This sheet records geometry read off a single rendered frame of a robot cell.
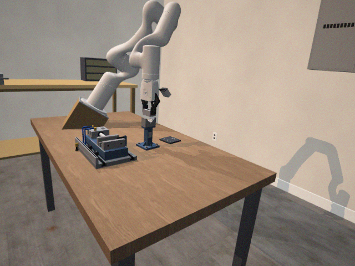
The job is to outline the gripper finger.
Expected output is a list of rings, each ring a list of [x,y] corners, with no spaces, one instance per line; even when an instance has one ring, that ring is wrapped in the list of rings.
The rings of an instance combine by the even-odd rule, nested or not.
[[[151,102],[150,115],[156,115],[156,107],[158,106],[159,102],[160,102],[160,99],[159,99],[157,93],[155,93],[155,100]]]
[[[142,101],[142,105],[143,105],[143,109],[148,109],[148,101],[145,100],[141,100]]]

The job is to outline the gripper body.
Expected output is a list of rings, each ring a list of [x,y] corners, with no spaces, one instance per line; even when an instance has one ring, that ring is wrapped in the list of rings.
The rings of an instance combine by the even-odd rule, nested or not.
[[[142,80],[140,90],[141,100],[152,102],[155,100],[155,93],[159,97],[158,80]]]

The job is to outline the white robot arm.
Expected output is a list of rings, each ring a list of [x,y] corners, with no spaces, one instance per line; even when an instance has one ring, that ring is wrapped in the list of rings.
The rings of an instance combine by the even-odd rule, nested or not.
[[[160,67],[160,47],[170,41],[173,31],[178,26],[181,7],[177,2],[170,2],[163,7],[156,0],[149,0],[143,7],[143,22],[135,35],[126,43],[108,51],[106,59],[119,74],[106,72],[90,97],[81,101],[92,109],[107,114],[103,109],[119,84],[136,76],[142,68],[142,79],[158,80]],[[152,22],[157,24],[153,33]],[[132,52],[130,56],[126,53]],[[139,68],[139,69],[137,69]]]

